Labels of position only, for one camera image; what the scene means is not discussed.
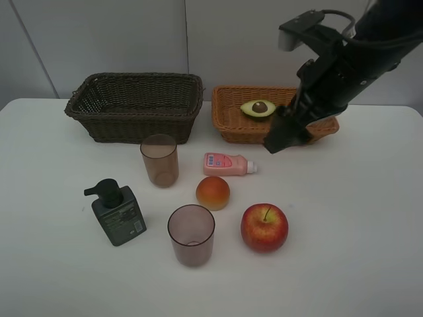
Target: bottle cap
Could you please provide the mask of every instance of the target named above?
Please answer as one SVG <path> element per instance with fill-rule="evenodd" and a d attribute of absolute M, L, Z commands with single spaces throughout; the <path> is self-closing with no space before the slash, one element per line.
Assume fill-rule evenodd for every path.
<path fill-rule="evenodd" d="M 98 195 L 101 204 L 106 208 L 115 208 L 124 200 L 117 181 L 107 178 L 95 187 L 84 190 L 84 195 Z"/>
<path fill-rule="evenodd" d="M 257 165 L 253 161 L 249 160 L 247 162 L 247 173 L 251 174 L 251 173 L 255 173 L 255 172 L 257 172 Z"/>

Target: white wall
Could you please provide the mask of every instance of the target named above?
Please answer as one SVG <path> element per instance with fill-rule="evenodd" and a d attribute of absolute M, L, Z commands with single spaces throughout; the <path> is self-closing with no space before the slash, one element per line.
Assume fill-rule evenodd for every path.
<path fill-rule="evenodd" d="M 7 0 L 0 0 L 0 41 L 0 110 L 17 98 L 55 98 Z"/>
<path fill-rule="evenodd" d="M 367 0 L 186 0 L 190 71 L 203 78 L 205 99 L 216 85 L 284 85 L 296 87 L 296 72 L 309 48 L 278 50 L 280 24 L 309 9 L 339 9 L 359 19 Z M 342 30 L 348 21 L 327 17 Z M 423 47 L 403 59 L 352 103 L 406 104 L 423 110 Z"/>
<path fill-rule="evenodd" d="M 61 98 L 101 72 L 186 73 L 184 0 L 13 0 Z"/>

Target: orange wicker basket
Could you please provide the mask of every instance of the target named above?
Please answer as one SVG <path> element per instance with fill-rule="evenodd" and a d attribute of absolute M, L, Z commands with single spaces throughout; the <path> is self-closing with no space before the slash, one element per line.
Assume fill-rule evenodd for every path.
<path fill-rule="evenodd" d="M 211 101 L 213 125 L 230 143 L 263 143 L 270 130 L 270 120 L 256 122 L 244 116 L 240 107 L 245 102 L 265 99 L 278 106 L 287 106 L 295 95 L 295 88 L 258 87 L 258 86 L 217 86 Z M 330 117 L 307 126 L 313 138 L 309 143 L 336 133 L 338 120 Z"/>

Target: red apple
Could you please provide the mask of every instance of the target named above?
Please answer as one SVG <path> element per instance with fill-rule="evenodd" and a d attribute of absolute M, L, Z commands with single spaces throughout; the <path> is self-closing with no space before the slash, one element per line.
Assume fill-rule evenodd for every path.
<path fill-rule="evenodd" d="M 288 220 L 275 205 L 258 203 L 244 212 L 241 235 L 245 244 L 255 252 L 270 253 L 284 244 L 288 236 Z"/>

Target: plastic cup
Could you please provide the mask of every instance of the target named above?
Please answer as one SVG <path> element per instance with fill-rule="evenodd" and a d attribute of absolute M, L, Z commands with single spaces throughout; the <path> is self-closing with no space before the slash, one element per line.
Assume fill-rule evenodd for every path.
<path fill-rule="evenodd" d="M 176 141 L 169 135 L 148 137 L 140 146 L 150 181 L 158 187 L 173 185 L 179 176 Z"/>
<path fill-rule="evenodd" d="M 215 221 L 212 213 L 199 205 L 185 205 L 170 216 L 167 230 L 178 261 L 194 267 L 212 256 Z"/>

